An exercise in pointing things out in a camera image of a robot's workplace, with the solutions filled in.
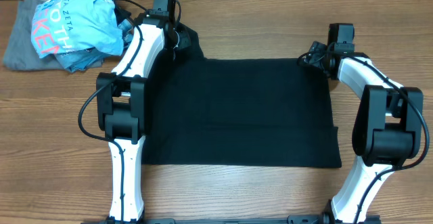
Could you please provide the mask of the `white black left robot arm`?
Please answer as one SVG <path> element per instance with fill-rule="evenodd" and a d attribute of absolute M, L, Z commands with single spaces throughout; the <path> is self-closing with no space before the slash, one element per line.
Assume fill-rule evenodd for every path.
<path fill-rule="evenodd" d="M 176 49 L 176 19 L 167 11 L 139 15 L 131 44 L 109 74 L 97 78 L 99 126 L 112 157 L 112 203 L 106 223 L 140 223 L 141 157 L 145 143 L 145 86 L 160 52 Z"/>

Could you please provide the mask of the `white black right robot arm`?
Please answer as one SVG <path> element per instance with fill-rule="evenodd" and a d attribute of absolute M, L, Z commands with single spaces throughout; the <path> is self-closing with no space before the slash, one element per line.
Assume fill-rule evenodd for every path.
<path fill-rule="evenodd" d="M 299 66 L 315 67 L 337 80 L 360 99 L 352 130 L 356 154 L 339 192 L 328 202 L 322 223 L 379 223 L 367 210 L 385 180 L 397 171 L 419 165 L 427 155 L 430 135 L 422 115 L 423 93 L 404 87 L 380 72 L 351 44 L 314 42 L 297 59 Z"/>

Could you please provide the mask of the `black t-shirt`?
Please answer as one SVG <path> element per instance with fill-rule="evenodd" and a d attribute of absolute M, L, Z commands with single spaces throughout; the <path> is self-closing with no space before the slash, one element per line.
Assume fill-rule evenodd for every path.
<path fill-rule="evenodd" d="M 328 81 L 294 59 L 161 53 L 147 81 L 145 164 L 342 165 Z"/>

